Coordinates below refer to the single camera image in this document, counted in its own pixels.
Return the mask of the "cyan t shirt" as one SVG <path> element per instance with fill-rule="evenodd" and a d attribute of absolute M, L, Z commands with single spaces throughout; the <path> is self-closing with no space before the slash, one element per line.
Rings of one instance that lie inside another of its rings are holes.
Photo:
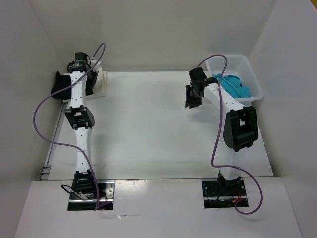
<path fill-rule="evenodd" d="M 249 98 L 250 89 L 244 85 L 241 79 L 235 75 L 225 75 L 221 79 L 221 85 L 233 98 Z"/>

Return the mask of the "white t shirt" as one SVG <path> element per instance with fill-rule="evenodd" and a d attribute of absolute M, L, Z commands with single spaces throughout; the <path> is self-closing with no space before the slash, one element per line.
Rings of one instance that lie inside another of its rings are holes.
<path fill-rule="evenodd" d="M 70 80 L 69 80 L 69 73 L 65 73 L 62 75 L 63 77 L 66 76 L 66 79 L 69 81 L 67 82 L 70 85 Z M 87 76 L 86 79 L 86 100 L 91 100 L 93 98 L 97 97 L 105 97 L 106 96 L 106 89 L 107 89 L 107 72 L 102 71 L 99 69 L 98 73 L 95 76 Z M 65 90 L 61 92 L 61 99 L 63 101 L 70 101 L 70 89 Z"/>

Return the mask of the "white plastic basket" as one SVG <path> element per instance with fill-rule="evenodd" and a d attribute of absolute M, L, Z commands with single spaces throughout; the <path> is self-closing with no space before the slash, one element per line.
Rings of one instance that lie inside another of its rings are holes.
<path fill-rule="evenodd" d="M 233 75 L 240 78 L 243 86 L 249 88 L 250 97 L 236 98 L 236 100 L 244 105 L 248 105 L 253 101 L 259 100 L 263 97 L 263 92 L 257 77 L 247 59 L 244 55 L 226 55 L 228 59 L 226 75 Z M 205 61 L 207 72 L 209 76 L 213 74 L 220 74 L 225 66 L 225 59 L 223 57 L 212 57 Z"/>

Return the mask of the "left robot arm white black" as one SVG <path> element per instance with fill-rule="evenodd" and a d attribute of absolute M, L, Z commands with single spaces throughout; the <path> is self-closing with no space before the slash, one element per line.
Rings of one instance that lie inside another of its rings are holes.
<path fill-rule="evenodd" d="M 94 178 L 91 165 L 90 139 L 95 119 L 86 106 L 86 81 L 90 70 L 89 57 L 84 52 L 75 53 L 75 60 L 68 64 L 67 71 L 71 79 L 71 97 L 65 116 L 76 137 L 76 169 L 72 189 L 80 199 L 96 199 L 99 186 Z"/>

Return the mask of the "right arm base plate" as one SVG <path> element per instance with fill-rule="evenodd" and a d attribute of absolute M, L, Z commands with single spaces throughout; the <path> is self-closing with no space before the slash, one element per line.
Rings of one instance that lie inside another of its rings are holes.
<path fill-rule="evenodd" d="M 236 202 L 237 207 L 249 206 L 243 180 L 236 187 L 226 191 L 220 191 L 216 179 L 202 180 L 201 184 L 205 209 L 234 208 Z"/>

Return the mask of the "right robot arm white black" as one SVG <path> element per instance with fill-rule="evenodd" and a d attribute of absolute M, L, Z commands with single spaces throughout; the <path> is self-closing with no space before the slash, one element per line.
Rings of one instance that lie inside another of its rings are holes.
<path fill-rule="evenodd" d="M 224 141 L 229 148 L 227 164 L 218 166 L 217 178 L 219 193 L 228 195 L 240 184 L 241 160 L 254 141 L 258 139 L 256 110 L 244 106 L 225 89 L 218 86 L 215 77 L 207 77 L 201 67 L 189 71 L 190 84 L 186 86 L 185 107 L 196 108 L 209 100 L 220 110 L 221 132 L 216 137 L 216 145 Z"/>

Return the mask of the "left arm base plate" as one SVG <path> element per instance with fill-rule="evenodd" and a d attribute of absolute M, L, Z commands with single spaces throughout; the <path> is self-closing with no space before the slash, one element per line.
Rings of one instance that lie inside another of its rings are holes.
<path fill-rule="evenodd" d="M 113 210 L 115 181 L 105 180 L 98 182 L 99 203 L 97 210 Z M 63 185 L 62 188 L 69 194 L 68 211 L 94 211 L 96 208 L 96 192 L 75 192 L 73 187 Z"/>

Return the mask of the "black t shirt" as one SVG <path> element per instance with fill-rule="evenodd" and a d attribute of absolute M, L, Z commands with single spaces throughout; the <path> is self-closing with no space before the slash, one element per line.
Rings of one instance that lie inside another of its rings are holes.
<path fill-rule="evenodd" d="M 87 76 L 86 80 L 86 96 L 92 95 L 93 94 L 93 87 L 96 83 L 97 80 L 97 73 L 96 72 L 90 72 Z M 51 89 L 51 94 L 64 89 L 68 86 L 71 85 L 71 78 L 69 75 L 61 75 L 59 71 L 56 72 L 55 74 L 55 83 L 53 88 Z M 60 92 L 56 95 L 53 96 L 55 99 L 60 99 L 60 100 L 68 100 L 71 99 L 71 89 L 64 90 L 63 92 Z"/>

